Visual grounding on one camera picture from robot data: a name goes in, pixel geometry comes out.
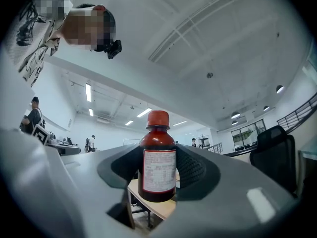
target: brown bottle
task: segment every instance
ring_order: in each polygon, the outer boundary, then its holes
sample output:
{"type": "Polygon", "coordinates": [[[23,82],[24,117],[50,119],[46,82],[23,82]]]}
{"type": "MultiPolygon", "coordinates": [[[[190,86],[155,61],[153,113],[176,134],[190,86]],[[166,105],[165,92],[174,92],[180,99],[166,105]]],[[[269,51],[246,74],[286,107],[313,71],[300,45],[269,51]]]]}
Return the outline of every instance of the brown bottle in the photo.
{"type": "Polygon", "coordinates": [[[167,134],[169,116],[165,111],[151,111],[148,116],[149,133],[140,146],[143,162],[139,166],[139,195],[150,202],[170,200],[176,188],[176,144],[167,134]]]}

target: ceiling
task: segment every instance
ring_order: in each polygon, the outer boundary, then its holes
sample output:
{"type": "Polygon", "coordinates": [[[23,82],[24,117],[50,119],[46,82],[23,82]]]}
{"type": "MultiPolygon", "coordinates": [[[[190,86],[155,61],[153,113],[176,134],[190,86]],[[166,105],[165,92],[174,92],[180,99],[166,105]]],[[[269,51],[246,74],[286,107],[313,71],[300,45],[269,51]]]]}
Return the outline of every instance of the ceiling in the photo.
{"type": "MultiPolygon", "coordinates": [[[[59,68],[59,70],[69,91],[71,102],[78,113],[89,115],[89,108],[91,108],[94,111],[95,119],[100,118],[105,122],[109,122],[111,125],[144,132],[146,131],[148,116],[144,115],[141,118],[137,118],[137,115],[147,108],[151,108],[152,110],[164,110],[81,75],[62,68],[59,68]],[[86,99],[86,83],[89,83],[92,86],[91,102],[88,102],[86,99]],[[130,120],[132,120],[133,123],[129,126],[125,126],[125,124],[130,120]]],[[[167,112],[169,113],[171,131],[180,128],[187,128],[189,125],[194,128],[202,127],[202,125],[196,122],[190,121],[170,111],[167,112]],[[173,124],[177,124],[182,121],[187,122],[177,126],[172,126],[173,124]]]]}
{"type": "MultiPolygon", "coordinates": [[[[103,3],[115,16],[123,45],[193,89],[208,104],[201,109],[213,115],[218,130],[231,127],[233,111],[252,111],[258,117],[265,105],[274,107],[281,97],[276,86],[291,83],[311,43],[286,0],[72,1],[75,6],[103,3]]],[[[122,112],[129,119],[130,104],[135,105],[131,117],[148,105],[98,84],[95,90],[126,103],[116,112],[117,104],[98,97],[104,104],[97,102],[96,110],[110,116],[121,117],[122,112]]]]}

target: black office chair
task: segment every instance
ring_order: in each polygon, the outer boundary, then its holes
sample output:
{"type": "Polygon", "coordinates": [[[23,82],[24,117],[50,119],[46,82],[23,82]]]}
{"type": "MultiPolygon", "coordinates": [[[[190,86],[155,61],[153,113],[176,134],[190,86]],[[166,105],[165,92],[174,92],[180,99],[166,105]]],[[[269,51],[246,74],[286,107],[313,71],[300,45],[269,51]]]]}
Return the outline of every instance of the black office chair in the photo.
{"type": "Polygon", "coordinates": [[[295,140],[281,126],[258,135],[258,146],[250,153],[250,162],[290,193],[296,190],[295,140]]]}

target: black shirt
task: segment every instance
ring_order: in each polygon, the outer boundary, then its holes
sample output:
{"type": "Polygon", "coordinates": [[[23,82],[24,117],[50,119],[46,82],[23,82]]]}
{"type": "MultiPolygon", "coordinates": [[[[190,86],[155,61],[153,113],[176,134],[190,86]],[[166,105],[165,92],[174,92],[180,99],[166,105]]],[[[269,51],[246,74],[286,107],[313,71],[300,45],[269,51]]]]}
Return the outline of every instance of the black shirt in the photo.
{"type": "Polygon", "coordinates": [[[37,125],[38,122],[41,120],[40,112],[37,109],[32,109],[27,119],[30,121],[30,123],[25,125],[24,132],[32,134],[34,126],[37,125]]]}

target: red bottle cap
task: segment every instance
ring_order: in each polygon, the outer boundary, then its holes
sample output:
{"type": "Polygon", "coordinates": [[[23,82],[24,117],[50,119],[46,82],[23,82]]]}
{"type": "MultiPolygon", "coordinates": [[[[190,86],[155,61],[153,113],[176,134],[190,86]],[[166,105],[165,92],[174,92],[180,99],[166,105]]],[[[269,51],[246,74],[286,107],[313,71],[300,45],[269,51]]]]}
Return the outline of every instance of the red bottle cap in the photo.
{"type": "Polygon", "coordinates": [[[149,112],[147,128],[149,126],[167,126],[169,128],[169,115],[168,112],[162,110],[153,110],[149,112]]]}

